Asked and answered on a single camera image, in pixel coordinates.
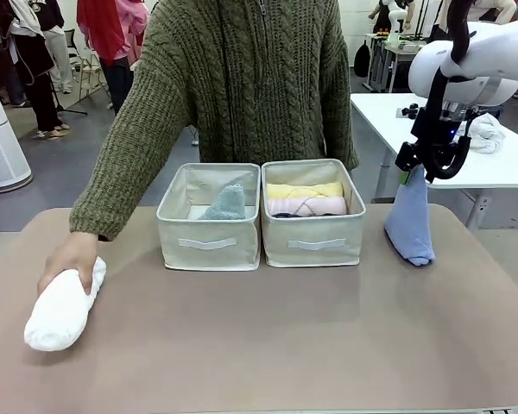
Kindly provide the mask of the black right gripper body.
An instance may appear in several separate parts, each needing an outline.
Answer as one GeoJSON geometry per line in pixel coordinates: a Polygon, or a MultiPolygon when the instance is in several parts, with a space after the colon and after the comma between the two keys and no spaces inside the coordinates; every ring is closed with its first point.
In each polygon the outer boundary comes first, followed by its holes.
{"type": "Polygon", "coordinates": [[[457,133],[457,122],[440,118],[432,119],[425,108],[419,108],[411,129],[411,135],[416,138],[412,147],[449,147],[457,133]]]}

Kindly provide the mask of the person's right hand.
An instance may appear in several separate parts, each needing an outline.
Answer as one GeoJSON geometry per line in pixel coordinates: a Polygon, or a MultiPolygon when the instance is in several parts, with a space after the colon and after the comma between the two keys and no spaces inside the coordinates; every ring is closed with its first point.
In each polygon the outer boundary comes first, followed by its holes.
{"type": "Polygon", "coordinates": [[[98,237],[94,234],[72,232],[47,258],[44,272],[37,283],[37,296],[66,270],[77,270],[86,294],[92,290],[92,272],[98,257],[98,237]]]}

